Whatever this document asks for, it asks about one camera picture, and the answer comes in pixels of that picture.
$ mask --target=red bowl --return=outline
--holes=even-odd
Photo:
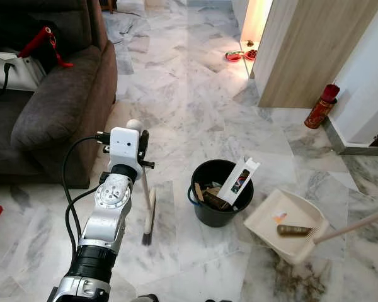
[[[256,58],[256,57],[255,57],[255,58],[250,57],[250,56],[249,56],[249,52],[246,52],[246,53],[245,53],[245,57],[246,57],[248,60],[250,60],[250,61],[255,61],[255,58]]]
[[[238,62],[241,58],[242,55],[226,55],[226,59],[230,62]]]

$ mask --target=dustpan brush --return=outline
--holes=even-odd
[[[358,222],[356,223],[353,223],[352,225],[348,225],[346,226],[345,228],[341,228],[340,230],[337,230],[333,233],[329,233],[327,235],[324,235],[324,236],[321,236],[319,238],[314,238],[314,234],[316,233],[316,231],[318,230],[317,228],[313,228],[307,235],[307,238],[309,240],[313,240],[313,242],[315,244],[319,244],[323,241],[327,241],[329,239],[332,239],[333,237],[337,237],[337,236],[340,236],[340,235],[343,235],[344,233],[348,233],[348,232],[351,232],[351,231],[354,231],[358,228],[361,228],[365,225],[369,225],[370,223],[373,223],[375,221],[378,221],[378,213],[376,214],[373,214],[371,216],[368,216],[364,219],[361,219],[359,220]]]
[[[142,184],[144,190],[144,197],[147,204],[147,215],[144,222],[144,232],[142,238],[142,245],[150,245],[152,241],[152,229],[154,228],[154,217],[156,214],[156,190],[152,188],[149,192],[147,185],[146,170],[143,167]]]

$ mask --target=cable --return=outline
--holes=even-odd
[[[76,255],[76,241],[74,239],[74,235],[73,235],[73,232],[71,230],[71,226],[70,226],[70,220],[69,220],[69,216],[70,216],[70,209],[73,209],[74,208],[74,204],[79,201],[81,198],[95,192],[98,187],[100,185],[94,187],[93,189],[89,190],[89,191],[86,191],[85,193],[82,193],[81,195],[77,196],[76,198],[74,198],[71,203],[69,203],[69,205],[67,206],[66,208],[66,216],[65,216],[65,221],[66,221],[66,228],[67,228],[67,232],[69,233],[69,237],[70,237],[70,241],[71,241],[71,249],[72,249],[72,260],[74,259],[74,256]]]
[[[69,192],[69,189],[67,188],[67,184],[66,184],[66,164],[67,164],[67,160],[69,159],[71,152],[76,147],[76,145],[78,145],[79,143],[81,143],[85,140],[95,140],[95,139],[97,139],[97,137],[92,135],[90,137],[80,138],[78,141],[73,143],[71,145],[69,151],[67,151],[67,154],[64,157],[63,164],[62,164],[62,185],[63,185],[64,193],[66,194],[67,201],[69,202],[69,205],[71,204],[71,213],[73,214],[74,222],[75,222],[76,228],[77,228],[77,238],[79,238],[81,236],[81,226],[80,226],[80,221],[78,220],[76,209],[72,205],[70,192]]]

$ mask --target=red strap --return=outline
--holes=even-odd
[[[29,57],[34,49],[42,45],[42,43],[46,40],[50,32],[51,30],[49,27],[46,27],[46,26],[42,27],[39,33],[34,37],[34,39],[31,40],[30,43],[28,43],[24,47],[24,49],[17,55],[17,57],[19,58]]]
[[[74,64],[73,63],[67,63],[65,61],[63,61],[62,57],[60,56],[60,54],[57,52],[57,49],[56,49],[56,37],[53,33],[50,33],[49,34],[49,41],[50,41],[50,44],[52,45],[55,53],[56,53],[56,59],[57,59],[57,63],[60,65],[60,66],[63,66],[63,67],[73,67]]]
[[[57,63],[60,66],[63,66],[63,67],[72,67],[72,66],[74,66],[73,63],[67,63],[67,62],[65,62],[65,61],[62,60],[62,57],[60,56],[60,54],[57,52],[57,49],[56,49],[56,37],[52,33],[52,30],[50,30],[50,28],[48,26],[44,26],[39,31],[39,33],[35,36],[35,38],[32,39],[32,41],[30,43],[28,43],[24,47],[24,49],[17,55],[17,57],[19,57],[19,58],[20,57],[21,58],[28,57],[29,55],[31,55],[31,53],[33,52],[33,50],[36,49],[37,47],[41,46],[42,43],[47,38],[49,38],[50,44],[52,45],[52,47],[53,47],[53,49],[55,51]]]

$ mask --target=wooden stick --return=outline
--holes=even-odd
[[[195,191],[196,191],[196,194],[197,194],[197,198],[200,201],[204,202],[202,190],[200,189],[200,185],[197,182],[195,182]]]
[[[369,225],[370,223],[373,223],[373,222],[375,222],[377,220],[378,220],[378,213],[373,214],[371,216],[368,216],[368,217],[366,217],[364,219],[361,219],[360,221],[358,221],[356,223],[353,223],[352,225],[346,226],[345,228],[341,228],[340,230],[337,230],[337,231],[335,231],[333,233],[330,233],[330,234],[327,234],[325,236],[316,238],[316,239],[314,239],[314,243],[318,244],[318,243],[320,243],[322,241],[326,241],[326,240],[332,239],[333,237],[337,237],[337,236],[343,235],[344,233],[348,233],[348,232],[353,231],[353,230],[355,230],[357,228],[361,228],[364,225]]]

